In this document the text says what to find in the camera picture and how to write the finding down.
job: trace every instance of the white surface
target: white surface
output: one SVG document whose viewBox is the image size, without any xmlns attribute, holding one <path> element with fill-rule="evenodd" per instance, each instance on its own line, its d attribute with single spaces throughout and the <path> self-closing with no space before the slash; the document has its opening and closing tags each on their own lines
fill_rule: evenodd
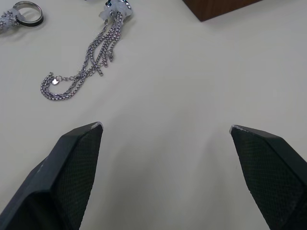
<svg viewBox="0 0 307 230">
<path fill-rule="evenodd" d="M 62 134 L 101 121 L 82 230 L 268 230 L 228 130 L 266 130 L 307 159 L 306 0 L 204 23 L 181 0 L 131 0 L 115 61 L 64 102 L 41 80 L 77 73 L 105 2 L 35 2 L 43 26 L 0 36 L 0 210 Z"/>
</svg>

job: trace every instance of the jewelry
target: jewelry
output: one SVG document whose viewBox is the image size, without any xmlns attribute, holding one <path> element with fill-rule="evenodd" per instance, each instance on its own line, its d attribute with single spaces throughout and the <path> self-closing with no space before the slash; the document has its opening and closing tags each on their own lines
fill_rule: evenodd
<svg viewBox="0 0 307 230">
<path fill-rule="evenodd" d="M 23 8 L 32 8 L 37 10 L 40 13 L 40 16 L 35 21 L 27 21 L 25 17 L 21 15 L 19 10 Z M 44 21 L 44 16 L 42 9 L 33 2 L 30 1 L 20 1 L 16 3 L 12 9 L 4 12 L 3 15 L 0 17 L 0 33 L 5 32 L 13 27 L 24 25 L 28 27 L 38 26 Z"/>
<path fill-rule="evenodd" d="M 94 41 L 89 45 L 85 61 L 82 65 L 81 71 L 73 77 L 54 76 L 53 73 L 49 73 L 41 84 L 41 93 L 49 100 L 63 101 L 73 97 L 77 91 L 82 87 L 86 78 L 94 75 L 96 72 L 100 76 L 103 76 L 101 67 L 107 67 L 107 61 L 110 62 L 114 59 L 113 49 L 120 39 L 121 27 L 126 17 L 132 15 L 132 9 L 130 4 L 126 0 L 109 0 L 106 3 L 105 10 L 99 14 L 104 21 L 104 27 Z M 110 30 L 105 34 L 108 26 L 108 19 L 114 20 Z M 102 44 L 98 56 L 94 58 L 94 52 L 99 45 Z M 92 66 L 87 69 L 88 62 L 91 61 Z M 62 94 L 55 94 L 49 91 L 51 84 L 57 85 L 61 81 L 72 81 L 68 90 Z"/>
</svg>

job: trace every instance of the wooden block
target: wooden block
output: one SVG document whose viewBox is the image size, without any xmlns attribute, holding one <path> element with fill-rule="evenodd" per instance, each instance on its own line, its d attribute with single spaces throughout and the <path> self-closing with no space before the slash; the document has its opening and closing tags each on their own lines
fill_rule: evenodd
<svg viewBox="0 0 307 230">
<path fill-rule="evenodd" d="M 251 5 L 261 0 L 183 0 L 201 21 Z"/>
</svg>

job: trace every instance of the white tabletop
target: white tabletop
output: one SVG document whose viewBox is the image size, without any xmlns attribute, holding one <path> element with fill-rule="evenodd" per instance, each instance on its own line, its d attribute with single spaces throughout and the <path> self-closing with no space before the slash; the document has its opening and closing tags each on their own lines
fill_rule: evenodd
<svg viewBox="0 0 307 230">
<path fill-rule="evenodd" d="M 0 36 L 0 211 L 62 134 L 101 121 L 82 230 L 269 229 L 228 130 L 274 133 L 307 159 L 306 0 L 203 23 L 181 0 L 130 0 L 114 62 L 64 102 L 44 98 L 41 80 L 80 70 L 105 2 L 35 2 L 42 26 Z"/>
</svg>

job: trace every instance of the metal chain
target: metal chain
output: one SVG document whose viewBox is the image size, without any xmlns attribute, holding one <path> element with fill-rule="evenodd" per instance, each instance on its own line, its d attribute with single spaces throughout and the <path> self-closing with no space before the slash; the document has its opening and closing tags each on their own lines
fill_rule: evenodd
<svg viewBox="0 0 307 230">
<path fill-rule="evenodd" d="M 117 42 L 120 40 L 120 32 L 121 32 L 121 22 L 122 22 L 122 14 L 120 12 L 117 13 L 114 22 L 111 26 L 111 29 L 108 31 L 106 35 L 106 28 L 108 26 L 108 20 L 105 21 L 104 27 L 102 31 L 98 34 L 98 36 L 94 39 L 94 41 L 89 45 L 86 55 L 85 61 L 82 65 L 82 70 L 73 77 L 62 77 L 56 76 L 54 77 L 53 73 L 49 73 L 48 76 L 45 77 L 41 84 L 41 92 L 42 94 L 49 100 L 52 101 L 63 101 L 70 99 L 73 97 L 77 91 L 82 87 L 86 78 L 93 76 L 96 72 L 99 73 L 100 76 L 103 76 L 101 71 L 101 67 L 107 67 L 107 60 L 109 59 L 110 62 L 113 61 L 113 49 Z M 94 58 L 94 52 L 97 47 L 102 44 L 101 50 L 97 56 Z M 86 69 L 88 66 L 89 60 L 91 61 L 92 66 L 89 69 Z M 72 81 L 71 86 L 68 90 L 62 94 L 55 94 L 49 91 L 49 87 L 51 84 L 58 84 L 61 81 Z"/>
</svg>

